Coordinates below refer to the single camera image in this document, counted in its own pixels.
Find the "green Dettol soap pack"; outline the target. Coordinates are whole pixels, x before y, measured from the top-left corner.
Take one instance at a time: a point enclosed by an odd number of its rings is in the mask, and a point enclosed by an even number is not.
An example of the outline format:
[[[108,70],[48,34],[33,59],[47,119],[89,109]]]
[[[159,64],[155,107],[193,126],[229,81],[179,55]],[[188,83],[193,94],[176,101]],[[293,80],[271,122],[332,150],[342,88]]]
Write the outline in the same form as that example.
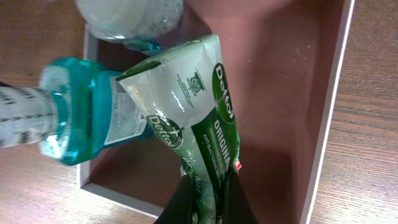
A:
[[[155,136],[181,158],[194,184],[195,222],[221,223],[240,139],[219,37],[205,35],[149,57],[118,82]]]

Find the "purple foam soap pump bottle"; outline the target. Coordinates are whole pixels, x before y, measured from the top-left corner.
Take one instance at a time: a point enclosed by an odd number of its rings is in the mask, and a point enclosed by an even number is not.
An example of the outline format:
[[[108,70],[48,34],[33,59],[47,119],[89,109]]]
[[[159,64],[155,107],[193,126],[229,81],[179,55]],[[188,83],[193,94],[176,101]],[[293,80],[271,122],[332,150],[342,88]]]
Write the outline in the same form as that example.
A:
[[[175,29],[183,15],[182,0],[76,0],[97,39],[141,52],[163,47],[159,37]]]

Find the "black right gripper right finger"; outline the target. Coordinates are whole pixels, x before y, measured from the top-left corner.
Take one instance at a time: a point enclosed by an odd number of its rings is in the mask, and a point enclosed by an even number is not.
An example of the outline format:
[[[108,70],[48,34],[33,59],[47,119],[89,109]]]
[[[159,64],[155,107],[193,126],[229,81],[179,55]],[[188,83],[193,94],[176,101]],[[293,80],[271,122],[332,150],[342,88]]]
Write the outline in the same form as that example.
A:
[[[223,224],[258,224],[238,174],[231,170],[228,172],[224,185]]]

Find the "blue mouthwash bottle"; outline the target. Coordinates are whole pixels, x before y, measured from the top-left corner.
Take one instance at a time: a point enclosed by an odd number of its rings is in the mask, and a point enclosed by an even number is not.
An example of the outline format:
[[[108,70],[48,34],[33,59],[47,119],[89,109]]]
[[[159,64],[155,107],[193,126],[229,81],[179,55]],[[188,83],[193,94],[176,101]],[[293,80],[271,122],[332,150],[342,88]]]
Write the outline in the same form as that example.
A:
[[[103,149],[154,133],[119,72],[98,62],[56,58],[39,86],[1,86],[1,147],[38,143],[43,155],[74,166]]]

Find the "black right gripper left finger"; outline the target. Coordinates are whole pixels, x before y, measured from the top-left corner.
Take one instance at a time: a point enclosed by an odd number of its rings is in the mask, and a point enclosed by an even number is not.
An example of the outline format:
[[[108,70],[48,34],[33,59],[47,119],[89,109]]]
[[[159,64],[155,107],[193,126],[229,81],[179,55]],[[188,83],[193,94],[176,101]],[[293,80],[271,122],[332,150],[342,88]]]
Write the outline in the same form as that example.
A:
[[[154,224],[192,224],[193,183],[184,175],[167,206]]]

